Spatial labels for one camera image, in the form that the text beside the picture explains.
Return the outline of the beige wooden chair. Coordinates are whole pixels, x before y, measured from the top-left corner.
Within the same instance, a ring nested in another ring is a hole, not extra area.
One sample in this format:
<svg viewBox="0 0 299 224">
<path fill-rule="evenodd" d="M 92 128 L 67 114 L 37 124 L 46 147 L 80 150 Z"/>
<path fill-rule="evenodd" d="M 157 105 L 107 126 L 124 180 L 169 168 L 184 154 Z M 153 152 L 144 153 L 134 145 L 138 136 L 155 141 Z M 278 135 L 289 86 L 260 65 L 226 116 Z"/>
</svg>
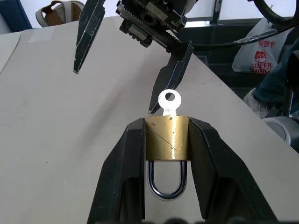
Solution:
<svg viewBox="0 0 299 224">
<path fill-rule="evenodd" d="M 77 0 L 53 0 L 36 11 L 36 20 L 43 28 L 78 21 L 84 6 L 84 3 Z"/>
</svg>

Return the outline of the person's leg in blue jeans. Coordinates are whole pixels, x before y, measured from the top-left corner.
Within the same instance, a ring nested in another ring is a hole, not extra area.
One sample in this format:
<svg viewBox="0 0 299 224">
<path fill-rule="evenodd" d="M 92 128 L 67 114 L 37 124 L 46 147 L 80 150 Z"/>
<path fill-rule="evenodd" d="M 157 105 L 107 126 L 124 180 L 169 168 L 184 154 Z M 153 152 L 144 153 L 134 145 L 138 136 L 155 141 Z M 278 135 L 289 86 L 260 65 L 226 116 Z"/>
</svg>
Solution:
<svg viewBox="0 0 299 224">
<path fill-rule="evenodd" d="M 280 63 L 254 90 L 253 97 L 266 104 L 270 109 L 273 107 L 278 108 L 284 100 L 287 63 L 291 53 L 296 50 L 299 50 L 299 38 L 284 53 Z"/>
</svg>

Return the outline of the brass padlock with steel shackle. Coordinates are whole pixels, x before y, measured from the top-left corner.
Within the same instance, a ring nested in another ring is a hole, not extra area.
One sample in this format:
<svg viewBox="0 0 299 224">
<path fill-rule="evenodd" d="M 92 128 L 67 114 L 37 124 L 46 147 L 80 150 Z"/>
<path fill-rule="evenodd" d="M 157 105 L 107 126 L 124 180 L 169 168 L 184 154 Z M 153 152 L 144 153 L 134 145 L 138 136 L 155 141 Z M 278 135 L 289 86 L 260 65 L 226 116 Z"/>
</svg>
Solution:
<svg viewBox="0 0 299 224">
<path fill-rule="evenodd" d="M 148 161 L 149 187 L 160 200 L 175 200 L 183 194 L 187 184 L 187 162 L 190 160 L 188 151 L 189 117 L 147 117 L 145 125 L 145 153 L 146 161 Z M 164 193 L 156 186 L 154 177 L 156 161 L 178 161 L 180 163 L 180 180 L 175 191 Z"/>
</svg>

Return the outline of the white plastic bag red print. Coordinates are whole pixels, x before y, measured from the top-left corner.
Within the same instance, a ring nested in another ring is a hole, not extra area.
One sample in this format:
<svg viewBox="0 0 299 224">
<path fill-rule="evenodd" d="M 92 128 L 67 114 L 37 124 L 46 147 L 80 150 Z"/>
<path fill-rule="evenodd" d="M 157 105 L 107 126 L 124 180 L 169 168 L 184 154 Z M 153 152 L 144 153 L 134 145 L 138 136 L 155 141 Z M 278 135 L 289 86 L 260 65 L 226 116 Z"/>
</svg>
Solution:
<svg viewBox="0 0 299 224">
<path fill-rule="evenodd" d="M 285 41 L 292 29 L 258 42 L 243 45 L 235 55 L 232 69 L 235 72 L 268 74 L 278 64 Z"/>
</svg>

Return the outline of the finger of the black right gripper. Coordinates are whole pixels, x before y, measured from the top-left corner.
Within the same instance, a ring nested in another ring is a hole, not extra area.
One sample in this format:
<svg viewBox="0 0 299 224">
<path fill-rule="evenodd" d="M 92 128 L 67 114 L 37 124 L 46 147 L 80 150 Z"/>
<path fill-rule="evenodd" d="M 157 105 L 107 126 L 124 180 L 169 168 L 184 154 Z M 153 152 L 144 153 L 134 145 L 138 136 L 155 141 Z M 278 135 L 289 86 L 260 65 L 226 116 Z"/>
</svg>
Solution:
<svg viewBox="0 0 299 224">
<path fill-rule="evenodd" d="M 191 41 L 180 43 L 170 50 L 170 59 L 167 65 L 159 71 L 153 86 L 149 114 L 156 113 L 160 108 L 158 96 L 162 91 L 167 89 L 175 90 L 181 83 L 193 50 L 194 47 Z"/>
<path fill-rule="evenodd" d="M 79 16 L 73 72 L 78 74 L 105 15 L 105 0 L 87 0 Z"/>
</svg>

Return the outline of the person's white shoe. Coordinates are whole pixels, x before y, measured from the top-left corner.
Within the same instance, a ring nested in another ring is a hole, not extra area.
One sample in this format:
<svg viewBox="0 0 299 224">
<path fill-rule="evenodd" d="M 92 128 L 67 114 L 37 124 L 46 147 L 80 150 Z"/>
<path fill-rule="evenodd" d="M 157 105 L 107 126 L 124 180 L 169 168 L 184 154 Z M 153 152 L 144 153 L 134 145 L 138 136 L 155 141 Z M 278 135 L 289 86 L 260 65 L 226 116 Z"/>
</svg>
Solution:
<svg viewBox="0 0 299 224">
<path fill-rule="evenodd" d="M 243 98 L 244 103 L 261 119 L 264 119 L 270 111 L 270 108 L 253 97 L 255 88 L 249 91 Z"/>
</svg>

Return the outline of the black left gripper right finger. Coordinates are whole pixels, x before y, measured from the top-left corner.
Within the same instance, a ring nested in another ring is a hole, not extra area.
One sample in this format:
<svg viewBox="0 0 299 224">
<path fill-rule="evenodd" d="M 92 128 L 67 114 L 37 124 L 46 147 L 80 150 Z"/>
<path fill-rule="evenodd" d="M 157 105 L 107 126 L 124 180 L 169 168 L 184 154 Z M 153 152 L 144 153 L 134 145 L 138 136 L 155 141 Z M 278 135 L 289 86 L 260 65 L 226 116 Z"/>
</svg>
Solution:
<svg viewBox="0 0 299 224">
<path fill-rule="evenodd" d="M 209 123 L 190 118 L 191 169 L 206 224 L 278 220 L 243 160 Z"/>
</svg>

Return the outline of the silver padlock key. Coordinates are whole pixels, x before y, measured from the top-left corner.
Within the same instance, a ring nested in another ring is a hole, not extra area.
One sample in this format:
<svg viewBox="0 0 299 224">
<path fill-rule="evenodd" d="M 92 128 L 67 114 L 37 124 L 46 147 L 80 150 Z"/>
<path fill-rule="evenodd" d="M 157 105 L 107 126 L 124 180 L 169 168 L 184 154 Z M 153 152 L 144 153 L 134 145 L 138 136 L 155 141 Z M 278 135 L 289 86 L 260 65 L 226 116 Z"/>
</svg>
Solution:
<svg viewBox="0 0 299 224">
<path fill-rule="evenodd" d="M 167 94 L 172 94 L 174 99 L 169 101 L 166 98 Z M 176 116 L 176 110 L 180 107 L 181 102 L 181 96 L 176 90 L 167 89 L 162 91 L 158 96 L 158 103 L 163 108 L 163 116 Z"/>
</svg>

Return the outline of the grey round metal base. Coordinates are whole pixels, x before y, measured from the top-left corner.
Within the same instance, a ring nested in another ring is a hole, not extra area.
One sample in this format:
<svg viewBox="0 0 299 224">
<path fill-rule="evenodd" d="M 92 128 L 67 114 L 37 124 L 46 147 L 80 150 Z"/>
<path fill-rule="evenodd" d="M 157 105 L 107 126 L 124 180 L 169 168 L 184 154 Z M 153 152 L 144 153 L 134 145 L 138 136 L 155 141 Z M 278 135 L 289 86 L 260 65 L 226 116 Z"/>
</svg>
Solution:
<svg viewBox="0 0 299 224">
<path fill-rule="evenodd" d="M 263 121 L 299 154 L 299 119 L 280 116 Z"/>
</svg>

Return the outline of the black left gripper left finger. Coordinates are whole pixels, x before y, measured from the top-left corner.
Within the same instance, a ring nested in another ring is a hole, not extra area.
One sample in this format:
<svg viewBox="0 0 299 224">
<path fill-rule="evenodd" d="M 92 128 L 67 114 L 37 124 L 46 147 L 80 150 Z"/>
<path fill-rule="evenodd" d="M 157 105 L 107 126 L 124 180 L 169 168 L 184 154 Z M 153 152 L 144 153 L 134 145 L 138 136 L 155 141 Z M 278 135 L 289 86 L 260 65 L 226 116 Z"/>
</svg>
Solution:
<svg viewBox="0 0 299 224">
<path fill-rule="evenodd" d="M 127 125 L 105 159 L 86 224 L 145 219 L 145 119 Z"/>
</svg>

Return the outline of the blue cabinet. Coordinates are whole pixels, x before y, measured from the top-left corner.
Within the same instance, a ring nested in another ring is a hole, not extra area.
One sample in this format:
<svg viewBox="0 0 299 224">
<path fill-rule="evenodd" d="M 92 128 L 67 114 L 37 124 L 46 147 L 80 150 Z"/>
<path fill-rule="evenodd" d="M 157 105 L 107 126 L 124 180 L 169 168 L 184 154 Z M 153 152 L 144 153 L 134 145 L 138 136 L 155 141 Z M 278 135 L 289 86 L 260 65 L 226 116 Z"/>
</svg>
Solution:
<svg viewBox="0 0 299 224">
<path fill-rule="evenodd" d="M 32 29 L 20 0 L 0 0 L 0 35 Z"/>
</svg>

